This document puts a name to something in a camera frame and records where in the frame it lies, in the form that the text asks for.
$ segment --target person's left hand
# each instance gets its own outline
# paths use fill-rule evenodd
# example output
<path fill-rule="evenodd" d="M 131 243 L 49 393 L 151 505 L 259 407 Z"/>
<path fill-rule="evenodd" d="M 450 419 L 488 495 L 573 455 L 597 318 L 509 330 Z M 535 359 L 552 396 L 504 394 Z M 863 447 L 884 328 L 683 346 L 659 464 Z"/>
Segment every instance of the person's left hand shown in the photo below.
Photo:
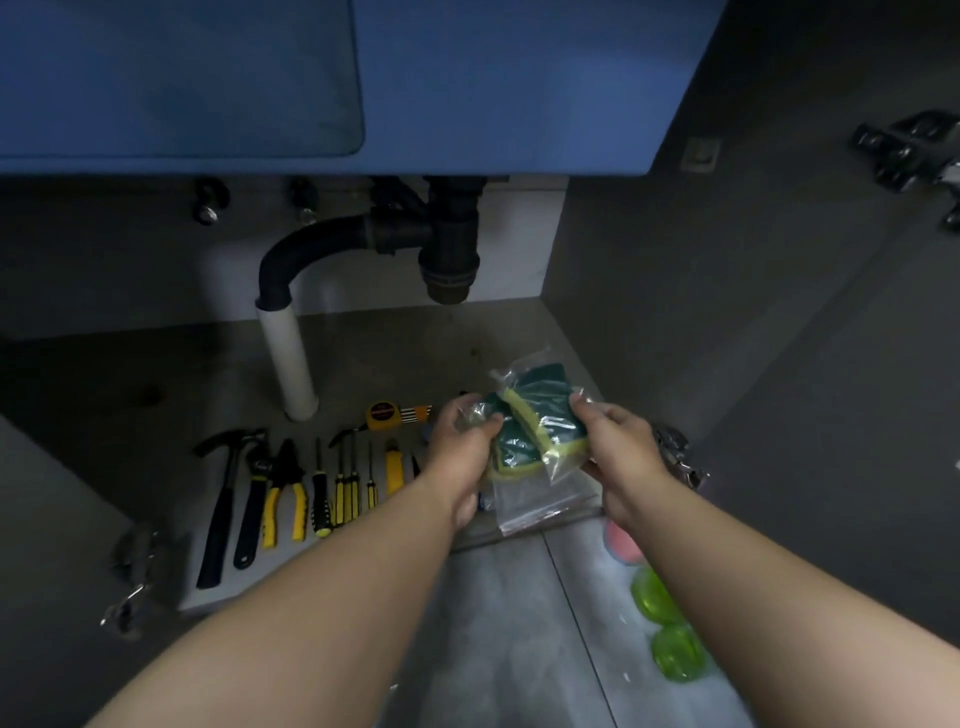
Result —
<path fill-rule="evenodd" d="M 457 530 L 467 525 L 477 509 L 477 484 L 490 459 L 490 440 L 503 426 L 503 416 L 494 415 L 482 425 L 457 429 L 460 410 L 479 395 L 463 395 L 449 401 L 433 428 L 426 467 L 420 475 L 449 508 Z"/>

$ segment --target precision screwdriver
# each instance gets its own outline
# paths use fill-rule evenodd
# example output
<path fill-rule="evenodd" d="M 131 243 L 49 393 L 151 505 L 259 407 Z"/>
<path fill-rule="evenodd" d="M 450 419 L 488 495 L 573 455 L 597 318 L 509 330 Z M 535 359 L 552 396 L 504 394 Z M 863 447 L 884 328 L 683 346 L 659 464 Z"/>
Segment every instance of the precision screwdriver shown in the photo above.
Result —
<path fill-rule="evenodd" d="M 313 474 L 313 512 L 311 521 L 313 530 L 320 538 L 325 539 L 333 532 L 333 521 L 330 518 L 330 501 L 326 499 L 326 473 L 324 461 L 321 457 L 320 438 L 314 443 L 317 454 L 317 471 Z"/>
<path fill-rule="evenodd" d="M 344 441 L 340 441 L 340 447 L 337 454 L 337 485 L 333 494 L 333 527 L 339 528 L 345 521 L 347 514 L 346 504 L 344 503 Z"/>
<path fill-rule="evenodd" d="M 370 446 L 370 453 L 368 455 L 368 463 L 370 465 L 370 480 L 367 481 L 367 510 L 371 511 L 376 507 L 377 502 L 380 500 L 380 496 L 376 492 L 376 483 L 373 481 L 373 440 L 370 440 L 367 444 Z"/>
<path fill-rule="evenodd" d="M 360 473 L 357 472 L 357 433 L 350 435 L 350 512 L 356 521 L 360 518 Z"/>

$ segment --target pvc pipe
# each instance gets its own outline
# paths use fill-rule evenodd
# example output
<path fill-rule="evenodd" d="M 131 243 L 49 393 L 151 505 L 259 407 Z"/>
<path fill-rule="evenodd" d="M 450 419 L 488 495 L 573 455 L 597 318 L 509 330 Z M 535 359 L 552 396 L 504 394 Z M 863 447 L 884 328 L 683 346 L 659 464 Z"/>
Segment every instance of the pvc pipe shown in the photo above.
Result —
<path fill-rule="evenodd" d="M 293 304 L 279 311 L 257 308 L 256 314 L 267 339 L 270 358 L 274 360 L 276 378 L 283 393 L 283 411 L 295 422 L 309 420 L 317 411 L 319 401 L 313 390 Z"/>

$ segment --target hammer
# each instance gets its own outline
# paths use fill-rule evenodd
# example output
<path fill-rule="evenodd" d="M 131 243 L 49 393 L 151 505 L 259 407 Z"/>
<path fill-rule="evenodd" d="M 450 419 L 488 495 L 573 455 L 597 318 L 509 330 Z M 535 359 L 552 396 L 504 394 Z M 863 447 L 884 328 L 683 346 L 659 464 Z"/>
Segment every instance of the hammer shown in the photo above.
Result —
<path fill-rule="evenodd" d="M 200 575 L 197 577 L 197 589 L 211 589 L 220 584 L 224 572 L 224 557 L 227 554 L 227 541 L 230 537 L 230 521 L 233 519 L 233 485 L 237 479 L 237 466 L 240 463 L 240 453 L 251 442 L 264 442 L 267 439 L 267 430 L 259 429 L 230 429 L 206 438 L 193 448 L 198 457 L 207 457 L 216 448 L 228 448 L 227 467 L 224 469 L 224 483 L 217 496 L 217 504 L 213 506 L 213 517 L 210 519 L 210 528 L 206 532 L 206 547 L 204 560 L 200 564 Z"/>

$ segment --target green bottle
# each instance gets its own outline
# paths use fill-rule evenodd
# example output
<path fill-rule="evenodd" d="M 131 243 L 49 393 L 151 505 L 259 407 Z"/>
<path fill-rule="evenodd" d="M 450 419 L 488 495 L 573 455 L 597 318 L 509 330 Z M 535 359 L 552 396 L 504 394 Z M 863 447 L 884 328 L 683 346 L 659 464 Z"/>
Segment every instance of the green bottle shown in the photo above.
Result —
<path fill-rule="evenodd" d="M 630 584 L 630 593 L 637 609 L 650 621 L 656 624 L 683 624 L 686 621 L 660 577 L 650 567 L 637 570 Z"/>
<path fill-rule="evenodd" d="M 707 651 L 689 624 L 669 624 L 650 641 L 650 652 L 663 677 L 689 683 L 707 671 Z"/>

